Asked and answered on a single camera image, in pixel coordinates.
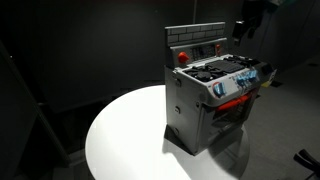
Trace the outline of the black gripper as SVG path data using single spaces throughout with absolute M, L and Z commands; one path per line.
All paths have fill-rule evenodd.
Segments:
M 235 45 L 240 45 L 244 35 L 252 39 L 255 31 L 260 27 L 263 19 L 263 10 L 245 10 L 242 13 L 243 19 L 236 21 L 232 33 Z

